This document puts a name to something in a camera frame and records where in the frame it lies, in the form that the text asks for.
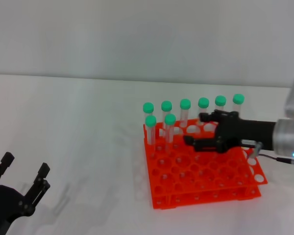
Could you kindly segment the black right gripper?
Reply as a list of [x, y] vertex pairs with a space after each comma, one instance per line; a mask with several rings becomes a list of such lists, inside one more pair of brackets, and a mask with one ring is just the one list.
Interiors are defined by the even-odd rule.
[[199, 113], [201, 122], [219, 122], [215, 130], [215, 138], [196, 139], [183, 136], [187, 146], [194, 152], [226, 153], [229, 149], [246, 146], [243, 140], [260, 142], [264, 150], [273, 150], [273, 131], [276, 123], [270, 121], [244, 120], [236, 111], [226, 112], [214, 110], [212, 113]]

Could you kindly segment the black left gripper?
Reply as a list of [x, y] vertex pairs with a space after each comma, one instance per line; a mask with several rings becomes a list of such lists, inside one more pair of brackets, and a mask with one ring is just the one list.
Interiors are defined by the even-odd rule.
[[[0, 161], [0, 178], [14, 159], [10, 152], [5, 153]], [[46, 180], [49, 171], [48, 164], [42, 163], [33, 185], [24, 196], [13, 188], [0, 185], [0, 235], [5, 235], [16, 219], [34, 214], [36, 206], [50, 188]]]

